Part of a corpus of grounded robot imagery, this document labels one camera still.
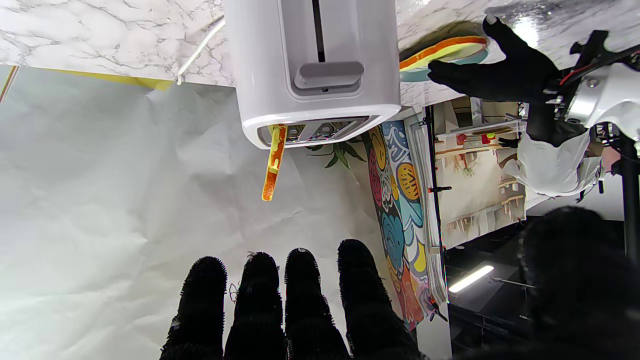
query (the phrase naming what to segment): colorful mural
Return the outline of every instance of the colorful mural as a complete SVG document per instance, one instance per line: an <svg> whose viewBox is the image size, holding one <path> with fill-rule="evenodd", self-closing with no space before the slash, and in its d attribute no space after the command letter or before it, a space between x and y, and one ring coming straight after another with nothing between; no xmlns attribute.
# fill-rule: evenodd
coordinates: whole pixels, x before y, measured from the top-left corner
<svg viewBox="0 0 640 360"><path fill-rule="evenodd" d="M362 135L387 265L409 329L433 310L429 304L420 186L403 121Z"/></svg>

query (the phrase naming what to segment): colorful plate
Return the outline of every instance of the colorful plate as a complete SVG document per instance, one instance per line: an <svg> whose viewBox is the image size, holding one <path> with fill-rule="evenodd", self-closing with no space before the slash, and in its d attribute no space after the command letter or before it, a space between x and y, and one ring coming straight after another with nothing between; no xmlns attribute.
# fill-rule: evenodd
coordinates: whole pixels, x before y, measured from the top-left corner
<svg viewBox="0 0 640 360"><path fill-rule="evenodd" d="M486 57L489 55L489 52L486 49L483 49L479 53L473 54L471 56L467 56L466 58L457 59L453 61L448 61L450 63L464 65L464 64L477 64L481 63ZM429 80L429 70L428 67L421 67L409 71L401 71L400 72L400 81L403 83L421 83L423 81Z"/></svg>
<svg viewBox="0 0 640 360"><path fill-rule="evenodd" d="M400 63L400 71L426 67L433 60L453 61L476 54L486 49L483 37L450 38L428 47Z"/></svg>

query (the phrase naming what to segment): white marble surface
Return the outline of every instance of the white marble surface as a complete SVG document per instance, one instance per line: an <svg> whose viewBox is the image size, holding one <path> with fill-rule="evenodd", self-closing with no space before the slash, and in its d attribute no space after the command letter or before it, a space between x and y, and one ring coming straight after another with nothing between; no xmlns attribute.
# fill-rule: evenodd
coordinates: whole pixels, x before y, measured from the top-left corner
<svg viewBox="0 0 640 360"><path fill-rule="evenodd" d="M610 30L607 45L614 50L640 42L638 0L396 0L396 7L401 50L438 29L449 27L451 34L479 24L487 13L514 26L560 67L575 62L569 47L593 29ZM0 63L173 79L178 63L221 14L221 0L3 0ZM492 43L486 62L503 56ZM233 86L232 72L223 29L186 81ZM431 82L403 83L401 92L405 105L459 96Z"/></svg>
<svg viewBox="0 0 640 360"><path fill-rule="evenodd" d="M0 63L173 79L221 0L2 0ZM225 30L186 81L233 85Z"/></svg>

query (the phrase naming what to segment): fuzzy black glove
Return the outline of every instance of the fuzzy black glove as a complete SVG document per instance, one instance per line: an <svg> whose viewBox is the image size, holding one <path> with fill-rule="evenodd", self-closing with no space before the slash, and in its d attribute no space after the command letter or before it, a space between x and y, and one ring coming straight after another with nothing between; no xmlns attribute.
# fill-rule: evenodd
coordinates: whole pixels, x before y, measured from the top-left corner
<svg viewBox="0 0 640 360"><path fill-rule="evenodd" d="M485 18L483 29L498 43L505 60L468 65L432 61L429 78L461 94L484 100L545 103L548 96L543 90L558 73L554 63L493 15Z"/></svg>
<svg viewBox="0 0 640 360"><path fill-rule="evenodd" d="M512 149L517 149L518 142L520 142L520 139L498 138L498 142L500 143L501 147L510 147Z"/></svg>
<svg viewBox="0 0 640 360"><path fill-rule="evenodd" d="M417 344L391 308L375 262L358 240L338 249L340 293L347 337L356 360L418 360ZM251 256L244 272L223 355L223 298L227 273L216 258L191 268L161 360L351 360L321 293L313 255L293 250L285 268L287 303L282 330L278 267L271 256Z"/></svg>

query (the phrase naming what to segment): white paper backdrop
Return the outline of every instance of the white paper backdrop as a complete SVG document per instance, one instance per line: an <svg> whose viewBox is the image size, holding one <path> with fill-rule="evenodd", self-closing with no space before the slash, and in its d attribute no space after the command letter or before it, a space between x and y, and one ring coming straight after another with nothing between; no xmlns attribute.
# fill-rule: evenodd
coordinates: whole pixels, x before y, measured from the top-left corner
<svg viewBox="0 0 640 360"><path fill-rule="evenodd" d="M295 247L315 255L344 333L339 242L366 242L387 277L367 164L307 154L285 152L262 202L268 154L242 134L234 89L21 69L0 104L2 358L155 359L196 259L219 257L237 283L248 252L282 275Z"/></svg>

